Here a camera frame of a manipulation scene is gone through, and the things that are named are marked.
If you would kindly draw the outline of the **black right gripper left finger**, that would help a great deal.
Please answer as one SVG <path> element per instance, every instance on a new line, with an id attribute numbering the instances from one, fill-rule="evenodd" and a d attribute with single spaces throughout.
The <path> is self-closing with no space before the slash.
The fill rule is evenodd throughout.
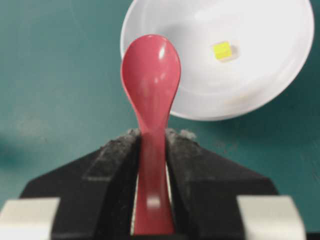
<path id="1" fill-rule="evenodd" d="M 30 180 L 21 199 L 59 198 L 52 240 L 114 240 L 131 232 L 140 131 Z"/>

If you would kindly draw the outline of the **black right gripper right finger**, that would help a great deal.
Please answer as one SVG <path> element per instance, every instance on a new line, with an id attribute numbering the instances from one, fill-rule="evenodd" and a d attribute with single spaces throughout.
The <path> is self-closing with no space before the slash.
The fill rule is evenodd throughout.
<path id="1" fill-rule="evenodd" d="M 190 240 L 243 240 L 236 197 L 277 195 L 266 176 L 201 147 L 188 131 L 168 128 L 166 163 L 175 229 Z"/>

